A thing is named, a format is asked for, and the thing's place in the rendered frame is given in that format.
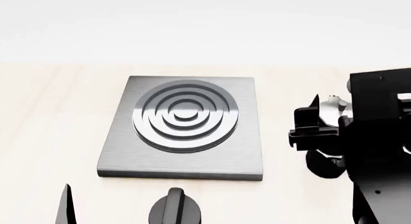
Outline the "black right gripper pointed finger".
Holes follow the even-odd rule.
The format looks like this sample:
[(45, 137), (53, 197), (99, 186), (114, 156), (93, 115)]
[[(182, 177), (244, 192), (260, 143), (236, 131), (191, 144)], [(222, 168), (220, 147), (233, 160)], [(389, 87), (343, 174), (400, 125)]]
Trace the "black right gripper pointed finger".
[(307, 132), (319, 129), (319, 95), (317, 94), (308, 107), (294, 110), (296, 132)]

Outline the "silver stove plate with rings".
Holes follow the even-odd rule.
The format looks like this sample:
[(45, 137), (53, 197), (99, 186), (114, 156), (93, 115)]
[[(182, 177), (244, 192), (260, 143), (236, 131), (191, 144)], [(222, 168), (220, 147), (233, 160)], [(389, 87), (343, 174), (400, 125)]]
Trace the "silver stove plate with rings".
[(101, 177), (262, 181), (254, 79), (129, 77), (97, 172)]

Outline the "black stove knob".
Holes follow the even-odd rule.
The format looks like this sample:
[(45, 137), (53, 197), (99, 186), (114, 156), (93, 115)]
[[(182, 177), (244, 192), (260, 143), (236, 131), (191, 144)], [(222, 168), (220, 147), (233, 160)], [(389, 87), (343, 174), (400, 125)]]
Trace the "black stove knob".
[(202, 214), (197, 202), (183, 189), (172, 187), (152, 206), (148, 224), (202, 224)]

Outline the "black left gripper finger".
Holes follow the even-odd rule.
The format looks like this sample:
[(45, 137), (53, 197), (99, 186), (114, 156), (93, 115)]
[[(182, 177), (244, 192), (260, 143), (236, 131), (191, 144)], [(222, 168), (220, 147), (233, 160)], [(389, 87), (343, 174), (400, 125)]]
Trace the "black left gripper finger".
[(66, 184), (62, 191), (55, 224), (77, 224), (71, 186)]

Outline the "silver moka pot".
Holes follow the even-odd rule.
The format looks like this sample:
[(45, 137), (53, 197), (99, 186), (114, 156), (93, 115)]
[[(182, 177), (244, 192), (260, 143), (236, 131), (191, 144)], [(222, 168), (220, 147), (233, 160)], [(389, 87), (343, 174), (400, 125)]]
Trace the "silver moka pot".
[[(337, 127), (340, 116), (351, 114), (350, 102), (338, 96), (319, 103), (319, 117), (329, 126)], [(337, 150), (308, 150), (305, 159), (308, 170), (321, 178), (338, 178), (345, 171), (344, 157)]]

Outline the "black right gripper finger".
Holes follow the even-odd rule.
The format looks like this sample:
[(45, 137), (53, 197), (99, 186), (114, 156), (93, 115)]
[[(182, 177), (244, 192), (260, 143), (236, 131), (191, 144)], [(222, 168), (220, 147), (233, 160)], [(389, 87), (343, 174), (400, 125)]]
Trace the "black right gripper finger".
[(338, 128), (339, 129), (346, 129), (346, 127), (348, 127), (352, 122), (353, 122), (352, 117), (340, 116), (338, 118)]

